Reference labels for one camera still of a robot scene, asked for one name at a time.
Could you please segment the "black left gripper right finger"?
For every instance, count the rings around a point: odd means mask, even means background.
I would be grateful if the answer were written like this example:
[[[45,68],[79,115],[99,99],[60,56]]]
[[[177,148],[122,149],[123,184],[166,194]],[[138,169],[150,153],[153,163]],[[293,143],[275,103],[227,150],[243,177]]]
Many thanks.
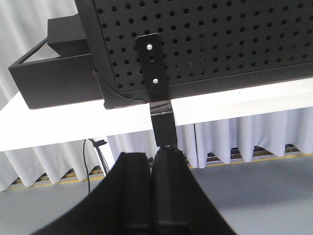
[[[233,235],[192,175],[183,153],[161,148],[152,170],[152,231],[155,235]]]

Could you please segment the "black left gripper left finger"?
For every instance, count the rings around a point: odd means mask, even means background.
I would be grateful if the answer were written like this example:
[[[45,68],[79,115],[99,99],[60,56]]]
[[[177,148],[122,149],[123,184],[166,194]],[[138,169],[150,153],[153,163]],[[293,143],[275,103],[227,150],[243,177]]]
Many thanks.
[[[150,235],[150,168],[145,153],[122,152],[98,186],[36,235]]]

